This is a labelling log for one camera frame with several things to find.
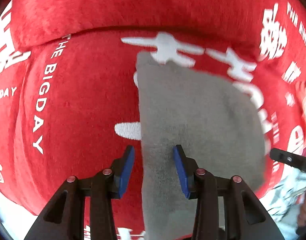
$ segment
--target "gray fabric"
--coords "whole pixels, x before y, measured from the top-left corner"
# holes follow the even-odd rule
[[[196,201],[181,192],[172,147],[181,144],[200,167],[226,178],[239,174],[256,189],[264,136],[254,105],[231,83],[173,62],[159,65],[147,52],[136,67],[146,239],[175,239],[192,232]]]

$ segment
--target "blue gripper pad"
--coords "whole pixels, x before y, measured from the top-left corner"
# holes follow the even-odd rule
[[[177,175],[179,176],[180,179],[182,192],[185,195],[185,197],[188,199],[190,196],[190,191],[188,186],[188,176],[185,172],[184,163],[176,146],[173,147],[173,158],[175,161]]]
[[[134,159],[135,159],[134,147],[128,146],[125,151],[125,155],[126,154],[127,156],[123,156],[123,158],[125,157],[125,160],[124,160],[125,163],[122,168],[122,172],[120,176],[120,184],[119,184],[120,186],[118,189],[118,195],[120,198],[126,192],[127,184],[129,183],[129,179],[130,179],[130,175],[131,175],[131,171],[132,171]]]

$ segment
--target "screw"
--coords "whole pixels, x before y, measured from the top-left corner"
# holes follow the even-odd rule
[[[112,170],[111,169],[104,169],[103,170],[103,174],[104,175],[110,175],[112,173]]]
[[[240,176],[234,176],[233,181],[236,183],[240,183],[242,181],[242,178]]]
[[[71,175],[71,176],[69,176],[69,177],[66,179],[66,181],[67,181],[67,182],[74,182],[75,179],[76,179],[75,176]]]
[[[206,170],[204,170],[204,169],[202,169],[202,168],[198,168],[198,169],[196,170],[196,173],[197,173],[198,175],[204,175],[204,174],[206,173]]]

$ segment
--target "gray cloth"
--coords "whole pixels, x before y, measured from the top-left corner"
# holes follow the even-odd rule
[[[136,67],[145,239],[175,239],[192,233],[196,201],[181,192],[172,147],[181,144],[200,167],[225,178],[238,174],[256,189],[264,136],[254,105],[231,83],[173,62],[159,65],[147,52],[138,54]]]

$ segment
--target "red fabric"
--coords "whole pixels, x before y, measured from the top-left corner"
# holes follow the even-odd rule
[[[297,27],[287,12],[288,2],[298,14]],[[286,30],[287,45],[281,57],[258,62],[263,12],[273,10],[275,3],[275,21]],[[124,37],[154,38],[166,31],[180,42],[224,54],[231,48],[243,60],[255,62],[249,72],[253,79],[245,82],[232,78],[227,63],[206,53],[186,54],[196,61],[195,71],[258,87],[264,97],[259,110],[267,111],[273,125],[265,134],[267,142],[301,154],[302,106],[297,101],[286,104],[286,93],[296,94],[295,82],[282,79],[294,61],[301,69],[296,81],[306,80],[306,46],[299,34],[300,21],[306,28],[306,12],[297,0],[13,0],[10,12],[15,51],[31,54],[0,73],[3,94],[17,87],[13,96],[0,98],[0,191],[33,214],[39,214],[69,175],[93,176],[132,144],[136,161],[128,191],[113,202],[113,211],[117,227],[135,234],[144,230],[140,141],[114,131],[117,123],[139,121],[133,74],[143,47],[123,43]],[[61,39],[69,33],[77,34]],[[61,42],[65,47],[54,56]],[[54,71],[45,72],[55,63]],[[50,84],[47,92],[44,82]],[[41,98],[47,98],[46,103],[37,111]],[[35,116],[44,123],[33,131]],[[41,136],[43,154],[33,147]],[[283,167],[266,156],[265,183],[258,197],[280,181]]]

